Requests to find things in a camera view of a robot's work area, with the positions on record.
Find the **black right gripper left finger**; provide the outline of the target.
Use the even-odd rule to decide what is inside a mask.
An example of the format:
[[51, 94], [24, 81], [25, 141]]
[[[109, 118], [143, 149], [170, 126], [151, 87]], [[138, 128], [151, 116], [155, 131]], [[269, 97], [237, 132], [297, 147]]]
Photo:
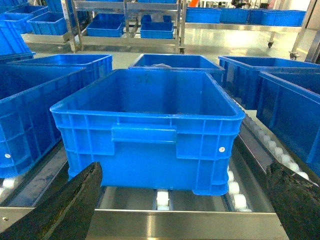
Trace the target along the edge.
[[59, 191], [1, 232], [2, 240], [84, 240], [103, 178], [93, 162]]

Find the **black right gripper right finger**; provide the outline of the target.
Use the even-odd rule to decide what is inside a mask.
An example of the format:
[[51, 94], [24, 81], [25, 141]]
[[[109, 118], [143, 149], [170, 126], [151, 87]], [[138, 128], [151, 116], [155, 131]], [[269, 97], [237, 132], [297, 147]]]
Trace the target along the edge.
[[320, 187], [279, 162], [266, 168], [267, 195], [290, 240], [320, 238]]

